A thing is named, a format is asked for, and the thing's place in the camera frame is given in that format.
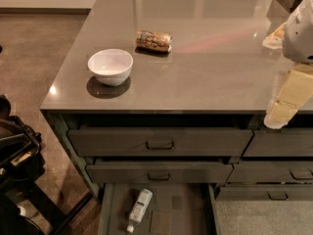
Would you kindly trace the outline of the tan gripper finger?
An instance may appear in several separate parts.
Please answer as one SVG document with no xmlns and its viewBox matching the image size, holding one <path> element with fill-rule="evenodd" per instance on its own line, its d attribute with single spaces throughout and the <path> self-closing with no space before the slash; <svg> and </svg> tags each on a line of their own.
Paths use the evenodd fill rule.
<svg viewBox="0 0 313 235">
<path fill-rule="evenodd" d="M 313 67 L 305 64 L 294 65 L 284 75 L 279 90 L 270 100 L 263 121 L 265 126 L 281 129 L 312 96 Z"/>
<path fill-rule="evenodd" d="M 277 27 L 270 35 L 268 35 L 262 42 L 262 45 L 269 49 L 281 49 L 285 33 L 285 23 Z"/>
</svg>

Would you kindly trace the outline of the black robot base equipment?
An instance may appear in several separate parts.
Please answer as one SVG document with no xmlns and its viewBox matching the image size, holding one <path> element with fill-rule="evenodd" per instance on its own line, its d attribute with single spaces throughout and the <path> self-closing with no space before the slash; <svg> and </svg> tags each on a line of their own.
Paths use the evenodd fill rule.
<svg viewBox="0 0 313 235">
<path fill-rule="evenodd" d="M 26 194 L 46 219 L 56 227 L 48 235 L 61 235 L 61 231 L 92 199 L 87 193 L 68 213 L 64 214 L 36 185 L 45 164 L 41 156 L 41 134 L 34 131 L 19 117 L 11 116 L 11 104 L 0 96 L 0 168 L 1 202 L 0 235 L 45 235 L 42 229 L 25 216 L 25 209 L 15 204 L 7 192 L 17 188 Z"/>
</svg>

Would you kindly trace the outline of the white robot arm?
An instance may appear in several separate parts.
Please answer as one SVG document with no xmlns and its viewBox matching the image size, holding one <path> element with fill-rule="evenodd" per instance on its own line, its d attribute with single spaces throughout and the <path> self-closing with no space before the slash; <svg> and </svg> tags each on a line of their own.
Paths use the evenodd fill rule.
<svg viewBox="0 0 313 235">
<path fill-rule="evenodd" d="M 268 128 L 280 129 L 313 96 L 313 0 L 302 0 L 262 45 L 281 49 L 283 56 L 294 62 L 283 75 L 283 84 L 270 100 L 263 121 Z"/>
</svg>

